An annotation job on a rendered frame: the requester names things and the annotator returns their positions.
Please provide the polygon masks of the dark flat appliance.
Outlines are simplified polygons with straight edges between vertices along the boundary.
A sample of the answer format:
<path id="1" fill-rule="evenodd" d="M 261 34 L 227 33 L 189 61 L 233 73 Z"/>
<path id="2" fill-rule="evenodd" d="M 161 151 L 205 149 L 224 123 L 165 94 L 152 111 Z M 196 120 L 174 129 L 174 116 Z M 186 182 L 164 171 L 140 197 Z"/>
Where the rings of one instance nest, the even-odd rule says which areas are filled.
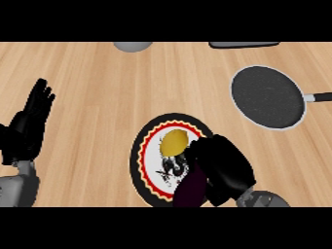
<path id="1" fill-rule="evenodd" d="M 280 42 L 208 42 L 212 49 L 243 49 L 277 46 Z"/>

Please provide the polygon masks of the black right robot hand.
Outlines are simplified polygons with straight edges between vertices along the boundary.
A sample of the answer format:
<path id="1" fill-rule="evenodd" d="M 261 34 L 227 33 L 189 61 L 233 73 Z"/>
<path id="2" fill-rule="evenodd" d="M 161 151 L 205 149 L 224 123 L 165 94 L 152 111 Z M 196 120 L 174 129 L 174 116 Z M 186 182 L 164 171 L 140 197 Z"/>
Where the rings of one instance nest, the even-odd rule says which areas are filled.
<path id="1" fill-rule="evenodd" d="M 249 161 L 230 140 L 214 134 L 199 137 L 184 150 L 190 168 L 199 167 L 208 180 L 205 197 L 214 206 L 237 199 L 254 186 Z"/>

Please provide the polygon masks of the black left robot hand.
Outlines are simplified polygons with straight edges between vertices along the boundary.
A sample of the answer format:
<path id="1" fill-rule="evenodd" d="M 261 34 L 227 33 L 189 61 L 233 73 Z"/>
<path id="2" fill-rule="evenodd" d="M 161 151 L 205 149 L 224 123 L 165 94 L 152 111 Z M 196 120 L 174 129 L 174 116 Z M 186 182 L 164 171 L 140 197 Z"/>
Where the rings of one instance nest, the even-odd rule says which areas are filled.
<path id="1" fill-rule="evenodd" d="M 0 124 L 3 165 L 12 165 L 19 160 L 34 160 L 38 156 L 53 100 L 54 94 L 47 81 L 38 79 L 28 94 L 23 110 L 16 113 L 9 125 Z"/>

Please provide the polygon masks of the black red patterned plate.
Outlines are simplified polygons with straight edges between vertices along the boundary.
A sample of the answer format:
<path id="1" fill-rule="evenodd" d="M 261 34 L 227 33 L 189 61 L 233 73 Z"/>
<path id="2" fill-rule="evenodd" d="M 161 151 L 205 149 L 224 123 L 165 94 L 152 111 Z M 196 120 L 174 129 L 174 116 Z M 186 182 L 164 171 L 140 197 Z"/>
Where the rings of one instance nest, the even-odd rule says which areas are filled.
<path id="1" fill-rule="evenodd" d="M 189 173 L 186 164 L 171 166 L 161 154 L 161 140 L 174 129 L 187 135 L 187 142 L 209 137 L 212 132 L 193 116 L 170 113 L 155 117 L 141 127 L 134 139 L 130 172 L 134 188 L 152 207 L 171 207 L 177 186 Z"/>

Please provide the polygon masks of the grey round object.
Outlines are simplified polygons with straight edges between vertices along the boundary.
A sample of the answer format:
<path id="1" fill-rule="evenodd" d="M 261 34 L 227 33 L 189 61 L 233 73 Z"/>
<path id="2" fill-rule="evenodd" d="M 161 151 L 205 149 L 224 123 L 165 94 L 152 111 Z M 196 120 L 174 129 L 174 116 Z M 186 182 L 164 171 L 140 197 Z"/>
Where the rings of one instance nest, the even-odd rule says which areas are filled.
<path id="1" fill-rule="evenodd" d="M 125 53 L 136 53 L 143 51 L 150 46 L 150 42 L 115 42 L 113 46 Z"/>

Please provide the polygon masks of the dark grey frying pan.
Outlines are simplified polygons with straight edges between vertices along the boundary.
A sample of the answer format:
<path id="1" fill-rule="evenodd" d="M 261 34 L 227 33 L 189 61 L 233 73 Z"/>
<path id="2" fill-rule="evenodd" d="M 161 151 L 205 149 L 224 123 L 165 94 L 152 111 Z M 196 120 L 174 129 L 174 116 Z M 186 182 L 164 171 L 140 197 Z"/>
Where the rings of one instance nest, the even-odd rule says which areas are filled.
<path id="1" fill-rule="evenodd" d="M 332 101 L 332 92 L 302 93 L 291 77 L 262 65 L 237 71 L 230 82 L 230 95 L 243 117 L 276 131 L 298 126 L 307 103 Z"/>

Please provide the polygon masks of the yellow round fruit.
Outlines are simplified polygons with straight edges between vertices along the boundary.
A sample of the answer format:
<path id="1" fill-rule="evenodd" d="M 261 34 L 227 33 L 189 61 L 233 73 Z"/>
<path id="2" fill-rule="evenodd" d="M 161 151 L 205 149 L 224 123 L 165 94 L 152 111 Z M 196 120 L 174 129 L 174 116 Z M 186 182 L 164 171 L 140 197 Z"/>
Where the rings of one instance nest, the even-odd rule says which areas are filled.
<path id="1" fill-rule="evenodd" d="M 189 145 L 187 133 L 180 129 L 172 129 L 162 137 L 159 152 L 164 157 L 177 156 Z"/>

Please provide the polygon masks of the dark purple eggplant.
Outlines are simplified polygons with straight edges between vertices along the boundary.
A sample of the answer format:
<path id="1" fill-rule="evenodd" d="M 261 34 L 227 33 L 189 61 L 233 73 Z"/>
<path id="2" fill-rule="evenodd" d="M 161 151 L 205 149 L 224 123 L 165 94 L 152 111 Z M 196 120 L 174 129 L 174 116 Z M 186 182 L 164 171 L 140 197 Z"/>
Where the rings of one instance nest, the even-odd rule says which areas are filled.
<path id="1" fill-rule="evenodd" d="M 187 173 L 172 196 L 174 207 L 201 207 L 205 195 L 206 177 L 198 166 Z"/>

